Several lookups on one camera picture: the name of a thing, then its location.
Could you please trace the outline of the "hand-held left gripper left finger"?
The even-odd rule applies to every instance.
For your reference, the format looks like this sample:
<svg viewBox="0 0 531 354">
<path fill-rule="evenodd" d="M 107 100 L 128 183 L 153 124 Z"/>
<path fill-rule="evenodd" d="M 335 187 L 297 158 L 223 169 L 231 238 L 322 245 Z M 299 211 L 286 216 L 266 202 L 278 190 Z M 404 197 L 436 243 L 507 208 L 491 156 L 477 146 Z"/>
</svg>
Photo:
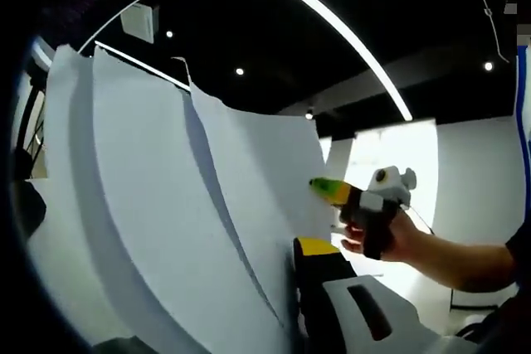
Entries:
<svg viewBox="0 0 531 354">
<path fill-rule="evenodd" d="M 95 344 L 93 353 L 98 354 L 130 354 L 139 353 L 140 340 L 137 337 L 115 337 Z"/>
</svg>

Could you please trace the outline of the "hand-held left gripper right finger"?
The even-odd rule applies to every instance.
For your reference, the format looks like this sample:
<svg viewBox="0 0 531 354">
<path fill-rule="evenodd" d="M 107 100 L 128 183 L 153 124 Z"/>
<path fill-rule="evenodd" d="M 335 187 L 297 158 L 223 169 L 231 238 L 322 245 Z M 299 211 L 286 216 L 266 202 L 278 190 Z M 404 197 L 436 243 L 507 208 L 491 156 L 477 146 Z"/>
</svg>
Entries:
<svg viewBox="0 0 531 354">
<path fill-rule="evenodd" d="M 373 276 L 358 276 L 325 240 L 293 241 L 308 353 L 474 353 L 476 344 L 425 327 L 416 308 Z"/>
</svg>

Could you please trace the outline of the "person's right hand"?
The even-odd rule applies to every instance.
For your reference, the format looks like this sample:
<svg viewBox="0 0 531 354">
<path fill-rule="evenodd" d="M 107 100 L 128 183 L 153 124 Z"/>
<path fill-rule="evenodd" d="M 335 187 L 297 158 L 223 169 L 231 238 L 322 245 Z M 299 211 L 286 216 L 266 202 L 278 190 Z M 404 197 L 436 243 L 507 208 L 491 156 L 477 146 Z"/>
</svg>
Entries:
<svg viewBox="0 0 531 354">
<path fill-rule="evenodd" d="M 399 211 L 393 218 L 389 230 L 392 234 L 391 243 L 380 255 L 381 261 L 407 262 L 411 257 L 410 244 L 421 235 L 411 218 L 404 211 Z M 344 228 L 341 245 L 349 252 L 363 255 L 366 233 L 356 224 Z"/>
</svg>

